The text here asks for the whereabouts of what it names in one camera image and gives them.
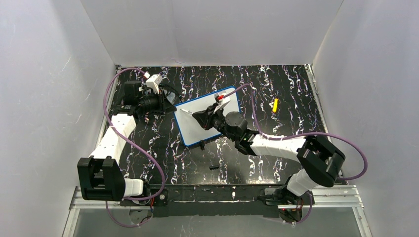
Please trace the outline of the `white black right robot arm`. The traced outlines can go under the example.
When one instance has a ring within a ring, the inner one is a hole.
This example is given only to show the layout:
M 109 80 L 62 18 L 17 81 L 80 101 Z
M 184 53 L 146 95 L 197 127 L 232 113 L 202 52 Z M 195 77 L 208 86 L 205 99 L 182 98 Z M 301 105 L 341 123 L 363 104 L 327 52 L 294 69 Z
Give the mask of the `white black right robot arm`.
M 274 156 L 298 161 L 302 169 L 272 194 L 275 200 L 300 197 L 316 186 L 332 187 L 345 161 L 343 152 L 322 134 L 292 139 L 262 135 L 248 128 L 248 122 L 241 113 L 229 112 L 223 115 L 222 110 L 215 111 L 212 107 L 194 112 L 192 117 L 204 130 L 214 128 L 233 141 L 235 148 L 244 155 Z

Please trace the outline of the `white marker pen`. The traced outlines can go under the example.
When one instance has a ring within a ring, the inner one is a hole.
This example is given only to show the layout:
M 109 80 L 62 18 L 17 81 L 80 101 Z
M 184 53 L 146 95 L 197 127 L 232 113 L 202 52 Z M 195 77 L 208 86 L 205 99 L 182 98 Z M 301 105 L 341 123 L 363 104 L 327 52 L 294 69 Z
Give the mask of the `white marker pen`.
M 187 113 L 187 114 L 190 114 L 190 115 L 193 114 L 193 112 L 190 111 L 190 110 L 186 110 L 186 109 L 180 109 L 180 110 L 183 111 L 183 112 L 185 112 L 185 113 Z

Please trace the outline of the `blue framed whiteboard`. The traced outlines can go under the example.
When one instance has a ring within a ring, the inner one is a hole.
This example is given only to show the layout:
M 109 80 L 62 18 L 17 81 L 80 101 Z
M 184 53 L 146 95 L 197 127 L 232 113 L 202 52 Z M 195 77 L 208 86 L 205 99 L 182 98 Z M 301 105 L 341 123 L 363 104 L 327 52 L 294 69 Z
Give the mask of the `blue framed whiteboard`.
M 219 103 L 217 98 L 234 90 L 234 86 L 226 87 L 175 105 L 175 122 L 184 146 L 191 147 L 222 135 L 214 128 L 214 122 L 220 121 L 229 112 L 240 112 L 240 100 L 237 92 Z

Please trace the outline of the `clear plastic parts box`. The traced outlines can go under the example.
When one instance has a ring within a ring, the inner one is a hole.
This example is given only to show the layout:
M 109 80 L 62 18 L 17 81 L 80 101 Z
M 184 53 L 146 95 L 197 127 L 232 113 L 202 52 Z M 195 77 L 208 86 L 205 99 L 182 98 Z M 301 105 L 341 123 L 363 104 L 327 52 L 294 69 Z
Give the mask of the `clear plastic parts box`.
M 182 98 L 176 90 L 166 88 L 166 89 L 162 89 L 162 93 L 165 95 L 167 100 L 173 105 L 182 102 Z

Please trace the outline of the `aluminium frame rail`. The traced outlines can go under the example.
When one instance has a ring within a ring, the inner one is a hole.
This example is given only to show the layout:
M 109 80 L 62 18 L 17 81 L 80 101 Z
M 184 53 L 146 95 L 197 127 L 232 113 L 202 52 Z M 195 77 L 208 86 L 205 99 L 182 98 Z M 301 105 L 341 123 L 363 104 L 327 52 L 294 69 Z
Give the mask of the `aluminium frame rail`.
M 263 203 L 272 185 L 168 185 L 150 203 L 87 201 L 74 192 L 65 237 L 369 237 L 355 186 L 315 188 L 301 204 Z

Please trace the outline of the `yellow handled screwdriver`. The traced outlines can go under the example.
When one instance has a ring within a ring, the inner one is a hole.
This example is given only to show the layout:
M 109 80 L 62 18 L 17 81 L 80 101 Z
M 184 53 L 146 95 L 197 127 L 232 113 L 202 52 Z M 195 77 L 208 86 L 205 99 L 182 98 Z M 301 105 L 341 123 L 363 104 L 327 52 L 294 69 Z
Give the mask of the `yellow handled screwdriver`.
M 279 99 L 275 98 L 273 103 L 272 103 L 272 112 L 276 113 L 278 110 L 278 104 L 279 104 Z

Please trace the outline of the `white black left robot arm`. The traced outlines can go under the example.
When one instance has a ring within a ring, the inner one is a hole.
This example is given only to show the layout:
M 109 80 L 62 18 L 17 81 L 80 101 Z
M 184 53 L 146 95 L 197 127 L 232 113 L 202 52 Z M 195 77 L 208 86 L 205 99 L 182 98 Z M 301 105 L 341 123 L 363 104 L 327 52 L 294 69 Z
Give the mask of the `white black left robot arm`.
M 174 102 L 179 98 L 179 93 L 168 84 L 150 81 L 124 83 L 124 95 L 110 118 L 112 125 L 89 157 L 78 161 L 83 199 L 121 201 L 143 196 L 144 181 L 125 178 L 121 172 L 122 151 L 141 117 L 175 112 Z

